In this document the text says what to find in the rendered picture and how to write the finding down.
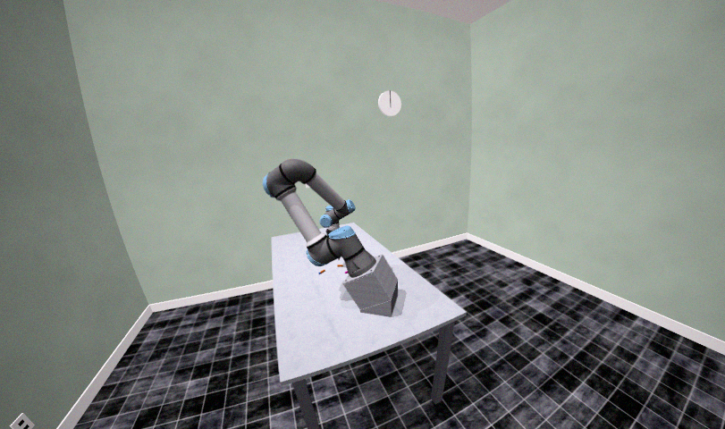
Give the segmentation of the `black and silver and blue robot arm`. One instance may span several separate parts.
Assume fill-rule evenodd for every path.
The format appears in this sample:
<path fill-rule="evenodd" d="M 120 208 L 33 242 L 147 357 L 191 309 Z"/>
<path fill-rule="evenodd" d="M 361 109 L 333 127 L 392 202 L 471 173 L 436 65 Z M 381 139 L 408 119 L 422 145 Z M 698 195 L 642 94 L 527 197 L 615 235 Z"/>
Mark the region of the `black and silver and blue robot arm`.
<path fill-rule="evenodd" d="M 329 237 L 319 231 L 308 210 L 296 193 L 295 183 L 301 181 L 323 198 L 330 206 L 320 218 L 320 224 L 328 228 Z M 351 278 L 370 270 L 376 263 L 350 226 L 340 228 L 339 220 L 356 209 L 351 200 L 344 200 L 317 173 L 309 163 L 288 159 L 278 165 L 263 179 L 267 195 L 280 200 L 307 242 L 308 260 L 316 266 L 328 265 L 342 257 Z M 331 236 L 331 237 L 330 237 Z"/>

